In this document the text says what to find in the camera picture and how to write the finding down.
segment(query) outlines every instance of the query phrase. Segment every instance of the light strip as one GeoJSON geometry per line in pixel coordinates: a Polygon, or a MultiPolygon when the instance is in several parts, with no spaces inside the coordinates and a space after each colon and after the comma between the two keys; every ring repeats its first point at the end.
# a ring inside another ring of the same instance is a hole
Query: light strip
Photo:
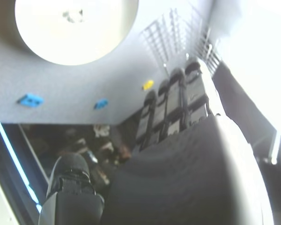
{"type": "Polygon", "coordinates": [[[11,143],[10,143],[6,133],[5,133],[5,130],[4,130],[1,122],[0,122],[0,134],[3,138],[3,141],[4,141],[4,143],[7,147],[7,150],[9,152],[9,154],[10,154],[10,156],[11,156],[11,158],[12,158],[12,160],[13,160],[13,162],[14,162],[14,164],[15,164],[24,184],[25,184],[25,187],[27,188],[27,191],[28,191],[29,195],[31,196],[31,199],[36,203],[36,208],[37,208],[38,212],[40,213],[41,210],[42,210],[42,206],[39,204],[39,200],[38,200],[35,192],[30,187],[29,180],[28,180],[28,178],[27,178],[27,176],[26,176],[26,174],[25,174],[16,154],[15,154],[15,151],[14,151],[13,147],[11,146],[11,143]]]}

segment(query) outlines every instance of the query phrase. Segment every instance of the metal wire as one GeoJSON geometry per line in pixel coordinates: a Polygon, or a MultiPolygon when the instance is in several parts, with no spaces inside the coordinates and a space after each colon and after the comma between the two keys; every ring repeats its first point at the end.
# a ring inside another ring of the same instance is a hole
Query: metal wire
{"type": "Polygon", "coordinates": [[[185,61],[188,57],[197,56],[205,61],[213,75],[222,59],[217,52],[219,41],[212,43],[211,33],[208,23],[188,0],[183,8],[171,8],[142,32],[162,67],[186,54],[185,61]]]}

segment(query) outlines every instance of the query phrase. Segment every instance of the yellow block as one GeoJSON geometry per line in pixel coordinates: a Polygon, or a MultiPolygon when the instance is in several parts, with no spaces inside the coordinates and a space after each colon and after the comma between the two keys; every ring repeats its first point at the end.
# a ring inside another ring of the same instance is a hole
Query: yellow block
{"type": "Polygon", "coordinates": [[[143,90],[148,90],[150,89],[154,84],[154,81],[153,80],[149,80],[147,82],[145,82],[145,84],[142,86],[142,89],[143,90]]]}

